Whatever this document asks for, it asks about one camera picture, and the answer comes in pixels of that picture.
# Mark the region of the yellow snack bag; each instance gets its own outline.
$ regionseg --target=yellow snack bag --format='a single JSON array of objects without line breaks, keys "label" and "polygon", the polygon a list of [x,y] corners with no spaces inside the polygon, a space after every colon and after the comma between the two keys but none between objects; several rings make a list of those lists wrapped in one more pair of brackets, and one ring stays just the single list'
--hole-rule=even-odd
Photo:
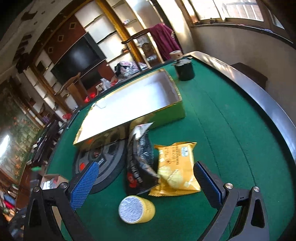
[{"label": "yellow snack bag", "polygon": [[154,145],[159,151],[160,184],[151,189],[150,196],[179,196],[200,191],[193,174],[193,148],[196,142],[177,142],[170,146]]}]

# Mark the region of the window sill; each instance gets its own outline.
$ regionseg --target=window sill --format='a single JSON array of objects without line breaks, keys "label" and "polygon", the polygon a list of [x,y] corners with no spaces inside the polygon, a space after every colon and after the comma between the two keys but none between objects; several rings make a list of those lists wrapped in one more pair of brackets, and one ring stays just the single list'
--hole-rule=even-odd
[{"label": "window sill", "polygon": [[226,27],[226,28],[240,28],[240,29],[245,29],[249,31],[254,31],[260,34],[266,34],[268,36],[271,36],[273,38],[276,38],[285,44],[288,44],[292,48],[296,49],[296,46],[293,44],[292,41],[286,39],[285,37],[282,37],[281,35],[278,35],[271,30],[268,29],[263,29],[260,27],[253,27],[253,26],[247,26],[247,25],[242,25],[242,24],[233,24],[233,23],[212,23],[212,24],[198,24],[198,25],[193,25],[191,28],[200,28],[200,27],[209,27],[209,26],[216,26],[216,27]]}]

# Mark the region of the blue textured pad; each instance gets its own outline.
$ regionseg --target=blue textured pad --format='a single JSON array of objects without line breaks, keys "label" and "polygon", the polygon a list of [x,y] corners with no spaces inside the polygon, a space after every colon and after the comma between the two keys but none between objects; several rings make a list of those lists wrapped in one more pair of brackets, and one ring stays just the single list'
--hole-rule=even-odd
[{"label": "blue textured pad", "polygon": [[70,205],[74,211],[82,206],[98,175],[99,164],[94,161],[71,193]]},{"label": "blue textured pad", "polygon": [[208,173],[198,162],[194,164],[193,173],[212,208],[219,209],[223,203],[222,193],[216,187]]}]

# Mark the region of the black cylindrical container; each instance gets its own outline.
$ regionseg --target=black cylindrical container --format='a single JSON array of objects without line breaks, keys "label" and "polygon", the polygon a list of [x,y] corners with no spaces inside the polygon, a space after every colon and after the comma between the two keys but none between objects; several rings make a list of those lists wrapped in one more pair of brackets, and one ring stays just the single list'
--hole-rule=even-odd
[{"label": "black cylindrical container", "polygon": [[181,59],[173,64],[175,66],[179,80],[187,81],[194,78],[195,74],[193,71],[193,66],[191,60]]}]

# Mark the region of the white can lid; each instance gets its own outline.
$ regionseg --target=white can lid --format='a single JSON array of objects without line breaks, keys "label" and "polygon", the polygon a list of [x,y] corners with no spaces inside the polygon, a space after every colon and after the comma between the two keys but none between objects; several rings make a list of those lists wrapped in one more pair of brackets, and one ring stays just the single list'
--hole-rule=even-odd
[{"label": "white can lid", "polygon": [[120,218],[126,223],[138,222],[144,213],[144,206],[136,196],[124,198],[118,208]]}]

